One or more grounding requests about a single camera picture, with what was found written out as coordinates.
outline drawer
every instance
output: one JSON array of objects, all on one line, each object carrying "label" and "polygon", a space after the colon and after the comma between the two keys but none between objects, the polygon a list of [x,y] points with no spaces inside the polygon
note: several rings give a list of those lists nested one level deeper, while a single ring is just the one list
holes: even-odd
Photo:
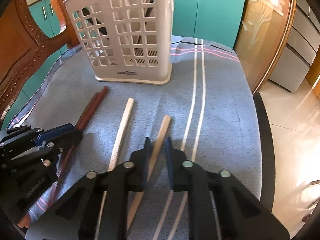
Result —
[{"label": "drawer", "polygon": [[287,43],[293,47],[309,65],[312,65],[316,57],[316,52],[295,28],[291,28]]},{"label": "drawer", "polygon": [[310,9],[309,17],[310,17],[310,20],[313,22],[313,24],[318,29],[318,31],[320,32],[320,23],[319,23],[317,17],[315,16],[315,14],[313,13],[313,11],[311,9]]},{"label": "drawer", "polygon": [[299,8],[295,13],[293,26],[309,42],[312,48],[318,51],[320,44],[319,33]]},{"label": "drawer", "polygon": [[305,12],[306,15],[309,15],[309,5],[306,0],[297,0],[297,5]]},{"label": "drawer", "polygon": [[308,71],[309,67],[288,47],[285,47],[269,79],[294,93]]}]

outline red chopstick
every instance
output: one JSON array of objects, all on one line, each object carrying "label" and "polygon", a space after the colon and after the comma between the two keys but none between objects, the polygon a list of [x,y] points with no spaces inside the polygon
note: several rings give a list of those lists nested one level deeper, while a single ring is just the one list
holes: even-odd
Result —
[{"label": "red chopstick", "polygon": [[[97,92],[94,94],[90,102],[88,103],[85,110],[82,112],[78,122],[76,123],[75,128],[78,130],[84,131],[84,129],[87,127],[89,121],[91,120],[92,116],[94,115],[95,111],[97,110],[98,106],[104,99],[105,95],[108,92],[108,87],[104,87],[101,92]],[[72,146],[66,154],[63,154],[61,157],[61,162],[59,164],[59,167],[57,169],[57,176],[58,181],[52,184],[50,195],[49,195],[49,202],[48,202],[48,208],[52,206],[54,203],[54,200],[57,197],[58,191],[60,190],[61,184],[63,183],[63,175],[66,170],[67,164],[73,155],[73,152],[75,151],[76,147]]]}]

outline floor tile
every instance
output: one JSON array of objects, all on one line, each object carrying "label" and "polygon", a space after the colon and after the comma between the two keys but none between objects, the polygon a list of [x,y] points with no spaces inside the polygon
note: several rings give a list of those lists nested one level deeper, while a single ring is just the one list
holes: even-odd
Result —
[{"label": "floor tile", "polygon": [[272,213],[291,237],[304,225],[302,218],[320,196],[320,102],[304,80],[292,94],[268,81],[260,90],[272,132],[276,188]]},{"label": "floor tile", "polygon": [[260,90],[269,122],[274,125],[306,132],[320,125],[320,102],[304,80],[295,93],[268,81]]}]

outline cabinet door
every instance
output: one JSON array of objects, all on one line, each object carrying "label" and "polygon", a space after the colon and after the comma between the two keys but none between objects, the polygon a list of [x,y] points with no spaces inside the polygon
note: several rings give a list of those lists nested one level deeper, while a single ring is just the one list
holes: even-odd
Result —
[{"label": "cabinet door", "polygon": [[194,36],[198,0],[174,0],[172,34]]},{"label": "cabinet door", "polygon": [[243,8],[244,0],[199,0],[194,37],[233,48]]},{"label": "cabinet door", "polygon": [[53,36],[59,34],[60,32],[60,23],[58,20],[58,17],[52,7],[51,1],[50,0],[44,0],[45,2],[45,7],[48,11],[48,19],[52,28]]},{"label": "cabinet door", "polygon": [[54,35],[49,20],[49,11],[46,7],[46,0],[31,5],[29,11],[43,33],[50,38],[53,37]]}]

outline pink stripe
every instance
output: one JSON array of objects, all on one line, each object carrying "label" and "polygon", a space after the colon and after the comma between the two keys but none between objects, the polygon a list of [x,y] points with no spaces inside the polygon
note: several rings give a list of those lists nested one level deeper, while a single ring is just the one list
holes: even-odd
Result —
[{"label": "pink stripe", "polygon": [[40,208],[43,212],[45,212],[45,210],[43,209],[42,206],[40,206],[40,204],[38,203],[38,201],[37,201],[36,203],[37,203],[37,205],[39,206],[39,208]]},{"label": "pink stripe", "polygon": [[[195,50],[187,51],[187,52],[182,52],[182,53],[170,53],[170,55],[180,56],[180,55],[183,55],[183,54],[193,53],[193,52],[195,52]],[[236,62],[239,62],[239,63],[240,63],[240,61],[239,61],[239,60],[236,60],[236,59],[233,59],[233,58],[229,58],[229,57],[224,57],[224,56],[221,56],[221,55],[215,54],[215,53],[213,53],[213,52],[204,51],[204,53],[213,54],[213,55],[216,55],[216,56],[218,56],[218,57],[227,58],[227,59],[230,59],[230,60],[233,60],[233,61],[236,61]]]},{"label": "pink stripe", "polygon": [[[185,50],[191,50],[191,49],[195,49],[195,48],[190,48],[190,49],[171,48],[171,49],[177,49],[177,50],[185,51]],[[236,56],[233,56],[233,55],[231,55],[231,54],[229,54],[229,53],[222,52],[222,51],[217,50],[217,49],[207,49],[207,48],[203,48],[203,49],[208,50],[208,51],[217,51],[217,52],[219,52],[219,53],[221,53],[221,54],[225,54],[225,55],[228,55],[228,56],[230,56],[230,57],[233,57],[233,58],[238,59],[238,57],[236,57]]]},{"label": "pink stripe", "polygon": [[46,207],[48,206],[47,203],[42,198],[39,198],[39,199]]}]

